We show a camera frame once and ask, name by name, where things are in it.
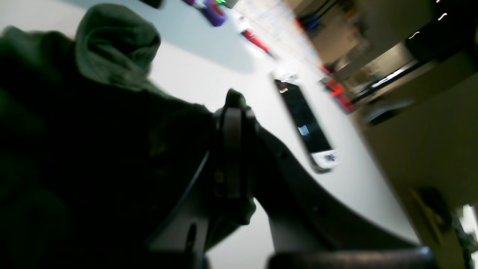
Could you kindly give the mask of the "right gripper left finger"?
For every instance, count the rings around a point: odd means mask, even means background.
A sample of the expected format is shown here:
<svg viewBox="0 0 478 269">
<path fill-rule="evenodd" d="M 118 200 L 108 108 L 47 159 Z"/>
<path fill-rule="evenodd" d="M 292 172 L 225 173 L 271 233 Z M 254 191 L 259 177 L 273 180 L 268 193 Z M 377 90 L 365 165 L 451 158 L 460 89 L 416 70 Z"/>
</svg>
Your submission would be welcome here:
<svg viewBox="0 0 478 269">
<path fill-rule="evenodd" d="M 212 114 L 205 133 L 173 168 L 183 183 L 168 201 L 172 208 L 146 239 L 146 249 L 162 255 L 199 255 L 247 225 L 256 206 L 258 126 L 244 96 L 234 89 L 224 107 Z"/>
</svg>

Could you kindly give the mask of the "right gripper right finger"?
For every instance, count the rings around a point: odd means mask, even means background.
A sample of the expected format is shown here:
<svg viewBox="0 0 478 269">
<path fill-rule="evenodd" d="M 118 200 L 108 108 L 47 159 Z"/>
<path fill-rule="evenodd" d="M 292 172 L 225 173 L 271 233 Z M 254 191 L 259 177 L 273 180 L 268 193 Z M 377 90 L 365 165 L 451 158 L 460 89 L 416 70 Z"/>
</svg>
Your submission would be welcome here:
<svg viewBox="0 0 478 269">
<path fill-rule="evenodd" d="M 417 248 L 359 216 L 325 190 L 277 137 L 257 129 L 255 197 L 270 219 L 277 251 Z"/>
</svg>

